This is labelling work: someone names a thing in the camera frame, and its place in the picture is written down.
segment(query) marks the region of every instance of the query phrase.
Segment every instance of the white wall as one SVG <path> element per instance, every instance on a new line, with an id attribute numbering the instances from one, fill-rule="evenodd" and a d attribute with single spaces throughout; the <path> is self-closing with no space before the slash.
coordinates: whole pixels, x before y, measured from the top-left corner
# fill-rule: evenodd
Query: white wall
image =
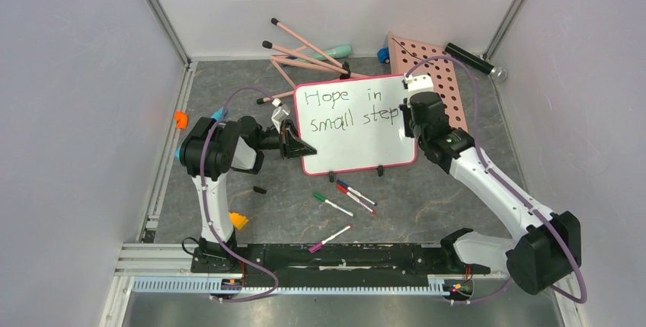
<path id="1" fill-rule="evenodd" d="M 144 0 L 0 11 L 0 325 L 97 325 L 182 66 Z"/>
<path id="2" fill-rule="evenodd" d="M 375 56 L 393 30 L 403 37 L 484 52 L 511 0 L 161 0 L 188 53 L 262 56 L 270 40 L 297 47 L 278 18 L 321 48 L 350 43 Z"/>
<path id="3" fill-rule="evenodd" d="M 644 0 L 527 0 L 499 53 L 531 191 L 583 227 L 591 326 L 644 325 Z"/>

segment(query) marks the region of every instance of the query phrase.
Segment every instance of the pink pegboard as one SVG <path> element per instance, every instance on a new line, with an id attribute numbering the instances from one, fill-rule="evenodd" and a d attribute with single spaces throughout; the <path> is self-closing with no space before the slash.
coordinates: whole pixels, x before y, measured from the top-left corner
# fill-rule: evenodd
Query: pink pegboard
<path id="1" fill-rule="evenodd" d="M 440 46 L 402 39 L 393 36 L 392 33 L 388 34 L 388 49 L 392 74 L 404 74 L 416 63 L 429 56 L 446 55 L 446 51 Z M 436 60 L 424 64 L 415 71 L 415 74 L 422 72 L 427 73 L 433 79 L 435 92 L 440 94 L 444 102 L 451 127 L 459 127 L 467 131 L 453 63 L 449 60 Z"/>

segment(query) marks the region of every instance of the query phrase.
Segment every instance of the red marker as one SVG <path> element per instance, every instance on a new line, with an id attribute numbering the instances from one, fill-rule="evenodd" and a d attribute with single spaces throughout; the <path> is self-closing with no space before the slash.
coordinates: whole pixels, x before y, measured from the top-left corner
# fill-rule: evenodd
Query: red marker
<path id="1" fill-rule="evenodd" d="M 339 189 L 339 191 L 341 191 L 341 192 L 343 192 L 344 194 L 346 194 L 347 196 L 349 196 L 349 197 L 350 197 L 350 199 L 355 200 L 357 203 L 359 203 L 359 204 L 361 204 L 363 207 L 365 207 L 365 208 L 366 208 L 370 213 L 372 213 L 373 215 L 375 214 L 375 211 L 374 211 L 373 209 L 371 209 L 368 205 L 365 205 L 363 202 L 361 202 L 361 200 L 359 200 L 359 198 L 358 198 L 358 197 L 356 197 L 356 196 L 352 195 L 351 193 L 347 192 L 347 189 L 346 189 L 346 188 L 344 188 L 344 187 L 343 187 L 343 186 L 341 186 L 340 184 L 337 184 L 337 188 Z"/>

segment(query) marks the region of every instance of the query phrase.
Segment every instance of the marker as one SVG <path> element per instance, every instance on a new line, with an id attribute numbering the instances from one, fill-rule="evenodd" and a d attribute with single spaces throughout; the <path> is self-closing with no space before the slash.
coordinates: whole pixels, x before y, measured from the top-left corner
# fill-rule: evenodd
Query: marker
<path id="1" fill-rule="evenodd" d="M 325 245 L 325 243 L 328 243 L 328 242 L 330 242 L 332 239 L 337 238 L 341 233 L 345 232 L 346 230 L 348 230 L 348 229 L 350 229 L 350 228 L 352 228 L 352 224 L 348 224 L 348 225 L 347 225 L 345 228 L 343 228 L 342 230 L 340 230 L 340 231 L 336 232 L 335 234 L 333 234 L 333 235 L 331 235 L 331 236 L 327 237 L 326 239 L 323 239 L 323 240 L 322 240 L 322 241 L 320 241 L 319 243 L 317 243 L 317 244 L 313 245 L 312 247 L 310 247 L 310 248 L 309 248 L 309 253 L 314 253 L 314 252 L 318 251 L 319 249 L 323 248 L 323 245 Z"/>
<path id="2" fill-rule="evenodd" d="M 358 197 L 356 197 L 356 196 L 352 195 L 351 193 L 347 192 L 347 189 L 346 189 L 346 188 L 344 188 L 344 187 L 343 187 L 343 186 L 341 186 L 340 184 L 337 184 L 337 188 L 339 189 L 339 191 L 341 191 L 341 192 L 343 192 L 344 194 L 346 194 L 347 196 L 349 196 L 349 197 L 350 197 L 350 199 L 355 200 L 357 203 L 361 204 L 361 205 L 362 205 L 363 207 L 365 207 L 365 208 L 366 208 L 370 213 L 372 213 L 372 214 L 374 215 L 375 211 L 374 211 L 373 209 L 370 209 L 370 207 L 369 207 L 368 205 L 365 205 L 361 200 L 359 200 L 359 198 L 358 198 Z"/>
<path id="3" fill-rule="evenodd" d="M 344 188 L 348 189 L 351 193 L 353 193 L 353 194 L 357 195 L 358 197 L 361 197 L 361 198 L 363 198 L 364 200 L 367 200 L 367 201 L 368 201 L 369 203 L 371 203 L 374 207 L 376 207 L 376 206 L 377 206 L 377 203 L 376 203 L 376 202 L 374 202 L 374 201 L 370 200 L 368 197 L 363 196 L 359 191 L 357 191 L 357 190 L 355 190 L 355 189 L 351 188 L 350 186 L 348 186 L 348 185 L 347 185 L 345 182 L 343 182 L 342 180 L 337 180 L 337 184 L 340 184 L 341 186 L 343 186 Z"/>
<path id="4" fill-rule="evenodd" d="M 339 209 L 339 210 L 343 211 L 344 213 L 346 213 L 349 216 L 354 216 L 354 213 L 351 213 L 350 211 L 345 210 L 343 207 L 340 207 L 337 204 L 329 201 L 328 199 L 323 197 L 323 195 L 319 194 L 318 192 L 314 193 L 314 197 L 316 197 L 320 201 L 323 201 L 324 203 L 330 204 L 334 209 Z"/>

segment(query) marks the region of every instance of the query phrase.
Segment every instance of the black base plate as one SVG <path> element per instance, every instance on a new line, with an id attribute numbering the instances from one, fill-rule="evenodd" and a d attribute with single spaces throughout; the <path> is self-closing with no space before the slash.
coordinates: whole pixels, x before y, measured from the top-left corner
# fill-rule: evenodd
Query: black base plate
<path id="1" fill-rule="evenodd" d="M 450 249 L 418 243 L 327 244 L 312 254 L 306 244 L 237 245 L 236 253 L 262 265 L 278 276 L 281 287 L 425 287 L 428 274 L 464 274 Z M 194 265 L 204 266 L 196 248 Z M 234 264 L 225 271 L 217 267 L 201 272 L 240 273 Z M 470 265 L 473 274 L 489 274 L 489 268 Z M 245 266 L 245 286 L 270 287 L 273 279 Z"/>

